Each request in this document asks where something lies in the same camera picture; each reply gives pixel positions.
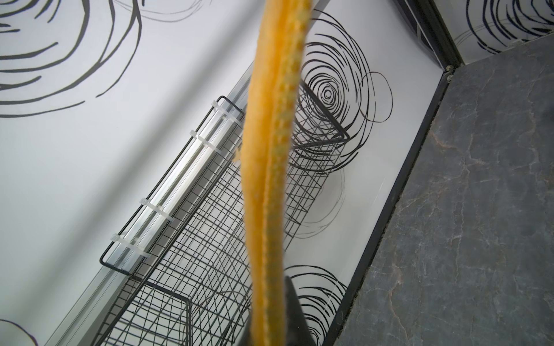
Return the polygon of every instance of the zip tie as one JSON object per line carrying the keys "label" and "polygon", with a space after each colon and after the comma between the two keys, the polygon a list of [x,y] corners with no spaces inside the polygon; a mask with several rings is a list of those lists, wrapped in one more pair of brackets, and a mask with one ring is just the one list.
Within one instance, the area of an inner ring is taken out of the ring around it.
{"label": "zip tie", "polygon": [[161,210],[160,207],[155,206],[152,203],[150,203],[150,201],[147,200],[146,198],[141,199],[140,204],[149,207],[150,209],[152,209],[155,212],[157,212],[158,214],[162,215],[164,218],[168,219],[169,221],[174,221],[175,220],[175,218],[169,216],[169,214],[167,214],[165,211]]}
{"label": "zip tie", "polygon": [[144,256],[144,257],[150,257],[151,255],[148,252],[145,252],[144,249],[141,249],[138,246],[135,246],[128,242],[127,240],[123,239],[119,234],[114,234],[111,236],[111,241],[118,242],[121,245],[124,245],[125,247],[128,247],[131,251],[136,252],[137,254]]}
{"label": "zip tie", "polygon": [[238,126],[242,127],[242,123],[233,115],[231,115],[228,111],[226,111],[222,106],[219,105],[219,103],[212,101],[212,106],[217,110],[223,113],[226,117],[237,123]]}
{"label": "zip tie", "polygon": [[191,130],[191,136],[194,137],[194,138],[199,139],[202,143],[204,143],[205,146],[211,148],[213,151],[215,151],[216,153],[218,153],[218,154],[220,154],[221,156],[223,156],[223,153],[221,152],[221,150],[219,150],[215,145],[213,145],[213,144],[211,144],[210,142],[206,141],[205,138],[200,137],[200,135],[197,134],[196,131]]}

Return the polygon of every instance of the black wire basket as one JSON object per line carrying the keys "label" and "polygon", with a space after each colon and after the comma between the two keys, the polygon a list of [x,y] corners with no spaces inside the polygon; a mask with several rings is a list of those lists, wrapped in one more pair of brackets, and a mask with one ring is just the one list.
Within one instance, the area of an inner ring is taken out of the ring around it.
{"label": "black wire basket", "polygon": [[[227,98],[219,99],[238,109]],[[244,112],[239,111],[242,122]],[[150,257],[130,272],[101,260],[128,278],[93,345],[223,346],[237,341],[251,296],[240,163],[233,160],[242,142],[239,122],[172,213],[173,221],[155,237]],[[287,170],[285,249],[347,140],[348,134],[302,83]]]}

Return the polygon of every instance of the black circular scribble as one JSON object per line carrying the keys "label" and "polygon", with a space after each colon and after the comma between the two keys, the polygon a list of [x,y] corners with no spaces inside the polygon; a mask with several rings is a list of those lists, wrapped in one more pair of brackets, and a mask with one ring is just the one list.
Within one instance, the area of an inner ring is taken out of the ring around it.
{"label": "black circular scribble", "polygon": [[[157,22],[180,22],[200,11],[207,0],[142,0],[143,18]],[[132,10],[131,0],[115,0],[117,4]]]}
{"label": "black circular scribble", "polygon": [[456,45],[460,47],[474,37],[480,48],[497,54],[513,42],[528,42],[551,33],[554,0],[466,0],[465,17],[469,30],[454,39]]}
{"label": "black circular scribble", "polygon": [[321,345],[347,287],[330,271],[318,266],[295,265],[285,272],[293,281],[310,333],[316,344]]}
{"label": "black circular scribble", "polygon": [[142,17],[176,22],[205,1],[0,3],[0,117],[68,109],[104,95],[137,52]]}
{"label": "black circular scribble", "polygon": [[[383,74],[370,69],[356,40],[334,17],[320,12],[312,20],[314,33],[306,40],[302,78],[350,135],[341,145],[338,160],[326,169],[333,172],[352,162],[366,144],[375,123],[390,118],[392,89]],[[379,95],[388,94],[390,98],[378,100],[378,91]]]}

